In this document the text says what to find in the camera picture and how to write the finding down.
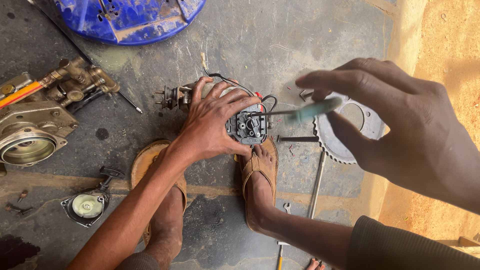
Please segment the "wrench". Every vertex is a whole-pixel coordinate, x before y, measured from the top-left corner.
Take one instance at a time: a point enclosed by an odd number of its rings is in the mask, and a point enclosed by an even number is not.
[[[286,203],[283,205],[283,208],[285,208],[285,210],[287,210],[287,214],[290,215],[290,203]]]

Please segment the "blue plastic part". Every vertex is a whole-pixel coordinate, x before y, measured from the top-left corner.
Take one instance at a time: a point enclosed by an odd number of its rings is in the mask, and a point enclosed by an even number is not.
[[[107,13],[102,9],[103,1]],[[136,46],[185,29],[206,0],[55,0],[66,25],[82,37]]]

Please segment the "sleeve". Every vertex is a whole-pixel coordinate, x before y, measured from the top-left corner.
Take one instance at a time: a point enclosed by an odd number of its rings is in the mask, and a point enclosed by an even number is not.
[[[480,259],[437,241],[361,216],[353,227],[347,270],[480,270]]]

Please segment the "oil stain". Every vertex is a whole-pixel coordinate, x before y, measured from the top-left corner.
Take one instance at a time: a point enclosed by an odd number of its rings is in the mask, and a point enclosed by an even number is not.
[[[0,270],[10,269],[25,262],[40,252],[40,248],[31,243],[25,243],[22,237],[7,234],[0,238]]]
[[[108,138],[110,134],[108,134],[108,130],[106,128],[99,128],[95,132],[95,137],[100,141],[103,141]]]

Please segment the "brown sandal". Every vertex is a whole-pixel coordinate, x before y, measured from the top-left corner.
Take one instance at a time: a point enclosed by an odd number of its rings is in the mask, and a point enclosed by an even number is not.
[[[270,153],[270,155],[275,159],[275,163],[273,165],[273,171],[271,171],[258,158],[255,152],[252,153],[252,159],[249,160],[245,166],[242,164],[242,159],[240,159],[240,168],[242,169],[241,178],[243,180],[242,193],[243,193],[243,198],[245,199],[245,218],[247,217],[247,197],[245,195],[245,187],[247,186],[247,181],[253,172],[261,172],[265,176],[265,178],[268,180],[268,182],[270,183],[270,186],[272,187],[273,205],[275,205],[276,176],[278,174],[278,152],[276,150],[275,143],[271,138],[268,138],[267,140],[265,140],[265,142],[262,145]],[[252,230],[252,228],[248,224],[248,221],[247,221],[247,226],[250,230]]]
[[[150,166],[155,162],[160,151],[166,148],[170,143],[171,142],[168,140],[156,141],[138,153],[132,165],[132,189],[138,185],[140,180],[146,174],[148,168],[150,168]],[[183,213],[185,213],[185,209],[187,208],[187,181],[185,180],[185,176],[183,174],[177,180],[174,186],[177,186],[183,193]],[[145,246],[147,246],[148,241],[150,240],[150,223],[148,223],[144,230],[143,239]]]

